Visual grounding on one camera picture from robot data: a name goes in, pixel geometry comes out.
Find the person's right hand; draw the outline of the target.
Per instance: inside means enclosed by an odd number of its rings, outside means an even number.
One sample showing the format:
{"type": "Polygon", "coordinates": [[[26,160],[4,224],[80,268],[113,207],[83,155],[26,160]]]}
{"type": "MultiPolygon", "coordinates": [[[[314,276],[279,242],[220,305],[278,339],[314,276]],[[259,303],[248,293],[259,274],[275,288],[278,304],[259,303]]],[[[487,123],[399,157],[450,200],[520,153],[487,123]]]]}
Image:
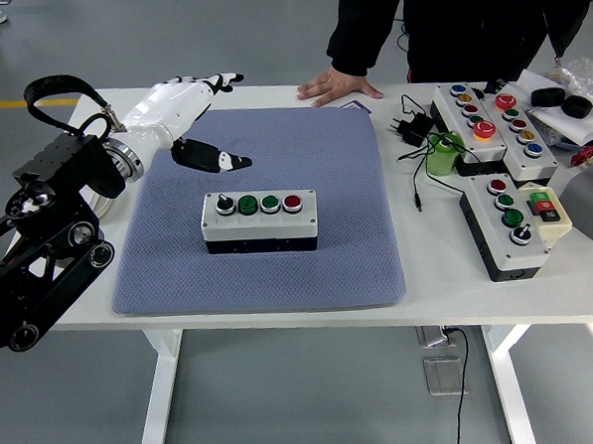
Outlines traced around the person's right hand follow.
{"type": "Polygon", "coordinates": [[[358,92],[367,97],[381,99],[383,93],[374,88],[365,76],[343,74],[333,67],[316,75],[312,80],[298,85],[297,98],[312,100],[311,105],[320,107],[358,92]]]}

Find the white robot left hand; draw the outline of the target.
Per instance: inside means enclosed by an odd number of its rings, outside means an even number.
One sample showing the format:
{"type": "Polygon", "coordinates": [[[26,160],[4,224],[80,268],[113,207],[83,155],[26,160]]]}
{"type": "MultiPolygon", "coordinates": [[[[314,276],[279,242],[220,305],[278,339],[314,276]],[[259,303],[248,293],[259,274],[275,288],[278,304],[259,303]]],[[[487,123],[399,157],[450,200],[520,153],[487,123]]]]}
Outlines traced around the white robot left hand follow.
{"type": "Polygon", "coordinates": [[[134,152],[143,169],[149,169],[157,152],[168,150],[173,161],[209,173],[236,171],[252,165],[249,158],[235,156],[203,141],[186,136],[204,115],[215,95],[232,91],[244,75],[211,77],[179,76],[154,85],[122,119],[125,130],[111,137],[134,152]]]}

